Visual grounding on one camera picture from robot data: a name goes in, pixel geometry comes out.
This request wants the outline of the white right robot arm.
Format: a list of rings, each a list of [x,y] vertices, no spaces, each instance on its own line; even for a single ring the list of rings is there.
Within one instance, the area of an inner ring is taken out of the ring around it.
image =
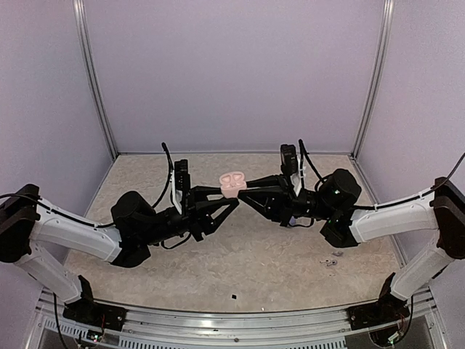
[[[376,238],[432,230],[432,240],[404,267],[389,277],[372,317],[386,323],[413,293],[455,260],[464,258],[464,195],[446,177],[414,196],[376,206],[358,206],[361,187],[345,169],[337,169],[316,189],[294,190],[283,175],[250,181],[241,201],[282,226],[291,218],[324,221],[320,232],[336,248],[355,247]]]

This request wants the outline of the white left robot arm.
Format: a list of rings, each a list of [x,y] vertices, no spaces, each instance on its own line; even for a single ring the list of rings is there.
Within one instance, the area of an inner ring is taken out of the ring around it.
[[[102,308],[94,301],[88,281],[67,270],[42,244],[134,268],[150,257],[151,246],[165,246],[174,237],[202,241],[214,233],[239,205],[236,198],[208,198],[218,192],[196,187],[184,193],[180,208],[157,212],[132,190],[112,207],[113,221],[101,224],[60,209],[40,197],[38,186],[28,184],[1,195],[1,261],[23,269],[92,324],[101,317]]]

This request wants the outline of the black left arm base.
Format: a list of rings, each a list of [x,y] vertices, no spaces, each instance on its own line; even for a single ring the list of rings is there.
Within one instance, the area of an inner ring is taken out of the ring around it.
[[[90,283],[78,276],[81,286],[80,298],[65,303],[63,317],[72,321],[121,332],[126,319],[127,309],[97,302],[92,294]]]

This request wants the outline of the pink earbud charging case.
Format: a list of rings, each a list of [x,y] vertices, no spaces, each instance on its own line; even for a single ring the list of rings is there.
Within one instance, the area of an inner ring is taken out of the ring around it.
[[[219,178],[220,190],[225,198],[237,198],[241,190],[247,189],[246,177],[242,172],[228,172]]]

